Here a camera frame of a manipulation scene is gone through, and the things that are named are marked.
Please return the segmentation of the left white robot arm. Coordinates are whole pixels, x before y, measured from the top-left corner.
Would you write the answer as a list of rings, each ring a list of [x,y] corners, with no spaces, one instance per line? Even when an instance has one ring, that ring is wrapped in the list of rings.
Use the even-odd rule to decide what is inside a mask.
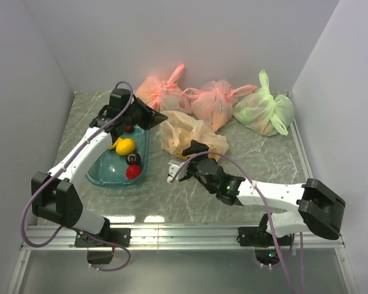
[[[83,207],[77,188],[97,159],[130,126],[150,130],[167,120],[128,89],[114,89],[109,103],[93,118],[73,150],[47,173],[37,172],[31,181],[31,209],[35,216],[62,227],[89,233],[97,246],[111,239],[110,221]]]

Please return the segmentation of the red fake apple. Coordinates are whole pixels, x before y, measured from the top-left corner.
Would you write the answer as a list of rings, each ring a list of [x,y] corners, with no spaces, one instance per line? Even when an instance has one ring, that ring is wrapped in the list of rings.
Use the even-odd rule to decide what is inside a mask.
[[[138,178],[142,173],[142,168],[137,164],[131,164],[126,169],[126,177],[128,180]]]

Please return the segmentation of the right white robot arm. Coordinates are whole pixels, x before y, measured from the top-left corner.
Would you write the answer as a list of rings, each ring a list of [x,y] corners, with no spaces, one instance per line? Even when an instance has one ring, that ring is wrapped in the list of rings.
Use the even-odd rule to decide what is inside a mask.
[[[302,232],[339,239],[346,202],[320,180],[309,178],[304,184],[254,181],[248,175],[226,173],[214,159],[216,154],[207,145],[191,141],[182,151],[185,162],[169,162],[167,181],[194,178],[225,205],[263,205],[267,211],[258,227],[263,244]]]

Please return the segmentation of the teal plastic tray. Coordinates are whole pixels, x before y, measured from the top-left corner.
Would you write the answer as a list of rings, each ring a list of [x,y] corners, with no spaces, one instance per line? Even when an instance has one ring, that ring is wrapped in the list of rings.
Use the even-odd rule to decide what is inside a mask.
[[[134,179],[128,179],[126,171],[129,165],[126,163],[126,158],[117,154],[116,151],[107,150],[86,173],[86,179],[90,183],[96,186],[116,189],[136,185],[145,178],[148,166],[150,132],[135,126],[134,131],[125,133],[123,138],[130,138],[135,141],[136,151],[141,159],[141,173]]]

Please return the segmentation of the dark purple fake mangosteen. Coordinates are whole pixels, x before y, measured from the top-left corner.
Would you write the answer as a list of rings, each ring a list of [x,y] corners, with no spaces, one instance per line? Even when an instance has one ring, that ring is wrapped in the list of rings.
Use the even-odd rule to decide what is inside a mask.
[[[142,158],[141,158],[139,153],[133,152],[133,153],[129,153],[126,156],[125,161],[126,161],[127,165],[138,165],[138,166],[140,166],[141,162],[142,162]]]

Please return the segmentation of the orange printed plastic bag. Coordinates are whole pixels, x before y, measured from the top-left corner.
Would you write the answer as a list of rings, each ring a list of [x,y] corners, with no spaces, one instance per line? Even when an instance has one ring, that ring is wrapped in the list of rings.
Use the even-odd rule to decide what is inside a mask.
[[[161,149],[169,154],[187,159],[182,156],[182,151],[190,147],[192,140],[203,143],[210,151],[225,154],[229,149],[227,138],[217,135],[202,120],[180,111],[163,111],[167,119],[159,125],[159,137]]]

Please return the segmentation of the yellow fake lemon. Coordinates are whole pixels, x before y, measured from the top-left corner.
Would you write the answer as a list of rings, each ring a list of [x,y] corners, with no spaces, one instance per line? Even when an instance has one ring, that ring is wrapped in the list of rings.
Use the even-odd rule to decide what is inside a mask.
[[[120,156],[127,156],[136,149],[136,142],[131,138],[118,138],[115,151]]]

